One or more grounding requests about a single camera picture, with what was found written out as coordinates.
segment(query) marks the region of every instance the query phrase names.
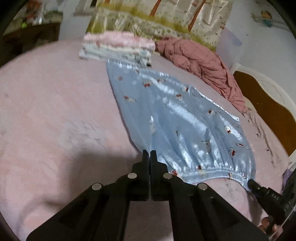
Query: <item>black mount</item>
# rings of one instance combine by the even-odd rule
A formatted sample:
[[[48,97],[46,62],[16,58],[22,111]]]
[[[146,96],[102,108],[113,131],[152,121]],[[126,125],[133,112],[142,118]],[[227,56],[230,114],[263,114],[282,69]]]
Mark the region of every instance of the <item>black mount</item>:
[[[27,241],[121,241],[130,201],[169,201],[174,241],[268,241],[205,183],[184,183],[143,151],[142,162],[115,183],[95,183],[35,229]]]

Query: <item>folded cloth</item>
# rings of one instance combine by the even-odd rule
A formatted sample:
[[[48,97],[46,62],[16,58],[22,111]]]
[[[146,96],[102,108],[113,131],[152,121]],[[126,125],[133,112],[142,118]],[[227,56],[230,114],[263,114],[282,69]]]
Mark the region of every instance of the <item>folded cloth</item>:
[[[151,53],[147,49],[134,47],[114,47],[98,41],[83,43],[79,52],[81,58],[113,59],[136,64],[141,67],[151,66]]]
[[[233,75],[218,55],[199,43],[177,38],[157,41],[156,51],[176,65],[201,78],[241,113],[249,109]]]
[[[107,72],[139,150],[156,150],[158,161],[187,183],[229,178],[248,190],[255,159],[238,117],[166,73],[110,61]]]
[[[155,42],[153,40],[135,36],[134,33],[130,32],[106,31],[102,34],[87,33],[84,36],[84,40],[98,41],[113,46],[138,47],[150,51],[155,50]]]

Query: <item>stack of folded clothes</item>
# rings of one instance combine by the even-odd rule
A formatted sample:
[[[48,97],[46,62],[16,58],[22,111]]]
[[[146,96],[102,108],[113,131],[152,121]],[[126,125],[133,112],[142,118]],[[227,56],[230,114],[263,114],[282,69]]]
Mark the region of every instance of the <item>stack of folded clothes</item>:
[[[113,59],[141,67],[150,67],[151,52],[155,42],[135,36],[130,32],[107,31],[103,34],[84,36],[81,58]]]

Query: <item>wooden furniture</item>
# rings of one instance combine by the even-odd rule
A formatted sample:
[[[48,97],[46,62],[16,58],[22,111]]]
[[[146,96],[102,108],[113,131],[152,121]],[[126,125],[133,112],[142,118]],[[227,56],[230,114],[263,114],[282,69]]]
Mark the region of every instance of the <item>wooden furniture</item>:
[[[287,151],[290,168],[296,163],[296,104],[282,87],[261,73],[239,63],[230,71],[242,94],[252,102]]]
[[[44,42],[53,42],[59,39],[60,23],[49,23],[28,26],[6,34],[0,40],[0,66],[14,59],[18,55],[31,50]]]

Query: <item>crumpled blanket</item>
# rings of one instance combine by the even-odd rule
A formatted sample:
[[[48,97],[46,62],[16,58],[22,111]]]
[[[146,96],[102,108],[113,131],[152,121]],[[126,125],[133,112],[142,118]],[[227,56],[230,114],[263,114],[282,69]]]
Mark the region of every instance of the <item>crumpled blanket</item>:
[[[155,44],[157,52],[177,67],[201,78],[239,112],[249,110],[233,75],[218,55],[205,46],[186,39],[167,37]]]

